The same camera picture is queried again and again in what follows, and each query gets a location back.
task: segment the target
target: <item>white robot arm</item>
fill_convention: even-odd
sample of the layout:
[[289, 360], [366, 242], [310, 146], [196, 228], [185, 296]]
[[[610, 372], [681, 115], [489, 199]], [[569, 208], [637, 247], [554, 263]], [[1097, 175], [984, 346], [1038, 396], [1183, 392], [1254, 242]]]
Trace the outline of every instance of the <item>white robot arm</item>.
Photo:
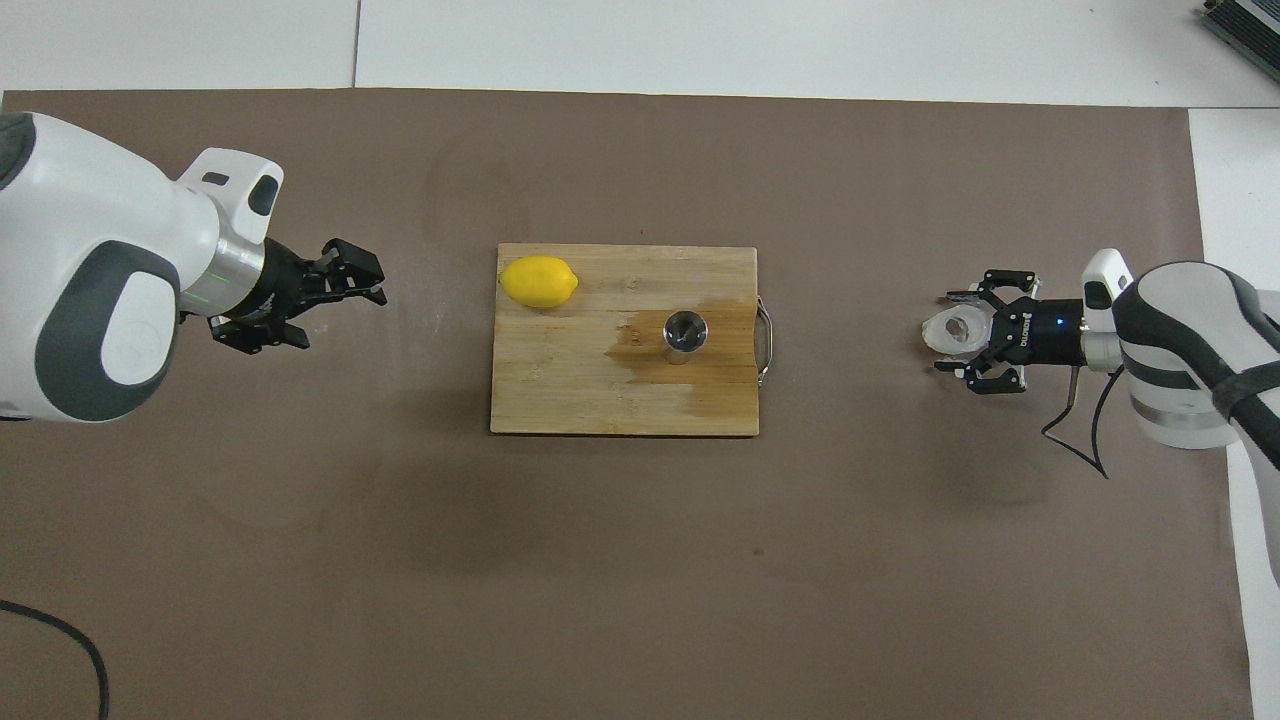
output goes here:
[[180, 318], [244, 352], [307, 347], [323, 302], [387, 302], [376, 256], [305, 261], [266, 237], [284, 174], [209, 149], [178, 181], [56, 118], [0, 115], [0, 419], [105, 421], [164, 378]]
[[[1148, 434], [1179, 447], [1244, 443], [1280, 583], [1280, 331], [1263, 299], [1222, 268], [1171, 263], [1142, 275], [1112, 313]], [[1146, 402], [1134, 379], [1146, 386]]]
[[[1005, 286], [1028, 295], [1005, 304], [993, 292]], [[988, 395], [1025, 391], [1027, 365], [1105, 373], [1123, 365], [1138, 425], [1156, 442], [1188, 450], [1244, 443], [1280, 583], [1280, 329], [1272, 320], [1280, 318], [1280, 293], [1258, 292], [1206, 263], [1171, 263], [1134, 279], [1112, 249], [1085, 268], [1082, 300], [1037, 300], [1038, 287], [1034, 273], [992, 269], [969, 290], [948, 292], [947, 300], [970, 311], [936, 315], [925, 323], [925, 342], [950, 352], [946, 342], [929, 341], [938, 337], [940, 323], [961, 318], [984, 324], [954, 336], [988, 340], [977, 355], [934, 366]], [[995, 313], [974, 315], [978, 301]], [[1009, 368], [992, 377], [1002, 365]]]

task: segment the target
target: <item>lemon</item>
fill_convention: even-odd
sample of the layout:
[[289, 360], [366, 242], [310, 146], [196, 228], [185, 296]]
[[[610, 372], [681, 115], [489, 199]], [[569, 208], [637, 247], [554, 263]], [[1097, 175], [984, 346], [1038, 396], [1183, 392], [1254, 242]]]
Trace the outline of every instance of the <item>lemon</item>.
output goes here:
[[525, 255], [502, 270], [498, 284], [521, 305], [556, 307], [577, 290], [577, 275], [553, 255]]

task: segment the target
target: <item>stainless steel cup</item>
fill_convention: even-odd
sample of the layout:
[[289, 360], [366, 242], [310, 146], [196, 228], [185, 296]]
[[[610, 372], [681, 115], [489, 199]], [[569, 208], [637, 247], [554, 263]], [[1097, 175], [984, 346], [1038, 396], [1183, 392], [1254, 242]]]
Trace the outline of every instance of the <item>stainless steel cup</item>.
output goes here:
[[664, 341], [662, 356], [672, 365], [684, 365], [692, 360], [707, 345], [707, 320], [692, 310], [681, 310], [667, 318], [662, 328]]

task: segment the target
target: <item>black cable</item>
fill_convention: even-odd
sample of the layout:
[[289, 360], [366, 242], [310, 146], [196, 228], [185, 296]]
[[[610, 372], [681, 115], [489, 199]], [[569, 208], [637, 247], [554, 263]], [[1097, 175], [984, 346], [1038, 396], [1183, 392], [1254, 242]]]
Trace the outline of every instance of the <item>black cable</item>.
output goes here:
[[111, 694], [106, 687], [106, 664], [102, 662], [102, 653], [97, 651], [97, 646], [93, 644], [93, 641], [88, 639], [88, 635], [79, 632], [70, 623], [60, 618], [54, 618], [47, 612], [41, 612], [35, 607], [27, 607], [26, 605], [18, 605], [17, 602], [0, 600], [0, 610], [6, 610], [14, 615], [22, 615], [23, 618], [29, 618], [37, 623], [44, 623], [51, 628], [56, 628], [84, 648], [84, 652], [88, 653], [88, 659], [93, 662], [93, 673], [97, 674], [97, 720], [106, 720], [106, 714], [111, 705]]
[[1088, 455], [1068, 445], [1057, 436], [1050, 433], [1050, 430], [1053, 429], [1055, 425], [1065, 420], [1066, 416], [1071, 414], [1071, 409], [1075, 407], [1075, 397], [1080, 379], [1079, 366], [1076, 365], [1071, 366], [1071, 384], [1066, 389], [1066, 407], [1062, 409], [1061, 413], [1059, 413], [1057, 418], [1053, 418], [1052, 420], [1048, 421], [1047, 425], [1041, 428], [1042, 436], [1070, 450], [1076, 457], [1088, 462], [1089, 466], [1092, 466], [1094, 470], [1098, 471], [1098, 474], [1101, 474], [1103, 478], [1108, 480], [1111, 479], [1111, 475], [1108, 475], [1106, 468], [1102, 466], [1102, 457], [1098, 455], [1098, 420], [1102, 419], [1102, 406], [1107, 402], [1107, 396], [1111, 395], [1111, 388], [1115, 387], [1116, 380], [1120, 379], [1121, 373], [1124, 373], [1124, 365], [1116, 368], [1115, 372], [1112, 373], [1107, 373], [1108, 378], [1107, 386], [1102, 388], [1102, 395], [1098, 396], [1098, 404], [1093, 407], [1093, 425], [1092, 429], [1089, 430], [1089, 441], [1093, 446], [1093, 457], [1089, 457]]

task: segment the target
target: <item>cutting board handle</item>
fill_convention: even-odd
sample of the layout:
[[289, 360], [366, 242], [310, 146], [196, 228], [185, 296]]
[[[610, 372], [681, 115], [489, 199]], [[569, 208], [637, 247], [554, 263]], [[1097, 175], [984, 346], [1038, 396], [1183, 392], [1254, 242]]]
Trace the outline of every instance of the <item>cutting board handle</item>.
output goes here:
[[760, 387], [764, 387], [764, 374], [773, 364], [773, 318], [769, 316], [769, 310], [764, 306], [764, 299], [760, 296], [755, 296], [755, 316], [764, 320], [764, 359], [756, 357], [755, 361], [755, 366], [760, 372], [756, 380]]

